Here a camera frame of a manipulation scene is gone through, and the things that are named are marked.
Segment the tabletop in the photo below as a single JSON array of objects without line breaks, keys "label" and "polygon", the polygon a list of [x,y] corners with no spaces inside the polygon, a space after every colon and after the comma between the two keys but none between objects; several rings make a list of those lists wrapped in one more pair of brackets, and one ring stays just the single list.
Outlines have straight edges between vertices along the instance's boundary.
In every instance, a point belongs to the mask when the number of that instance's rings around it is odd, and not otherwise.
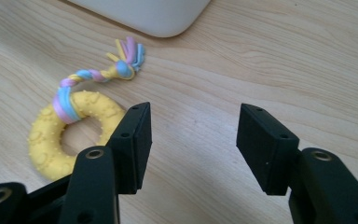
[{"label": "tabletop", "polygon": [[[213,0],[184,33],[155,38],[65,1],[0,0],[0,183],[49,183],[27,138],[60,81],[106,69],[115,39],[145,45],[131,81],[84,82],[127,109],[150,102],[153,146],[143,188],[120,196],[122,223],[290,223],[236,148],[241,103],[265,108],[300,149],[338,155],[358,179],[358,0]],[[66,153],[93,146],[96,119],[63,133]]]}]

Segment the yellow ring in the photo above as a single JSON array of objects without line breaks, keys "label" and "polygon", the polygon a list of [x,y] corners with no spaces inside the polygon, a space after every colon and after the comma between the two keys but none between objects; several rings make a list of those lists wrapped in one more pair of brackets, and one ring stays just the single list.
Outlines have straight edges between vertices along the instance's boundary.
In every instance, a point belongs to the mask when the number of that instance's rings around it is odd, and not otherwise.
[{"label": "yellow ring", "polygon": [[[124,110],[108,97],[91,91],[71,94],[71,102],[82,119],[93,117],[101,122],[102,135],[97,146],[104,146],[124,117]],[[60,179],[72,173],[76,156],[62,151],[61,134],[67,124],[56,115],[52,105],[43,108],[28,138],[29,155],[36,169],[46,178]]]}]

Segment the wood grain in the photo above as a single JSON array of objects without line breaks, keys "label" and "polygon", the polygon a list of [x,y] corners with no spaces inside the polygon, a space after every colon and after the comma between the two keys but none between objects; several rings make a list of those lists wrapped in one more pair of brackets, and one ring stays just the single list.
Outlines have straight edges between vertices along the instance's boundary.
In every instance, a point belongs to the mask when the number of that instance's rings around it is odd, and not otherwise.
[{"label": "wood grain", "polygon": [[[358,0],[213,0],[183,34],[140,34],[64,1],[0,0],[0,183],[48,183],[27,135],[59,81],[104,69],[132,35],[146,62],[132,81],[83,83],[125,108],[152,105],[144,187],[120,196],[122,223],[290,223],[287,197],[261,192],[235,147],[241,103],[264,107],[301,139],[337,154],[358,179]],[[98,140],[72,125],[64,147]]]}]

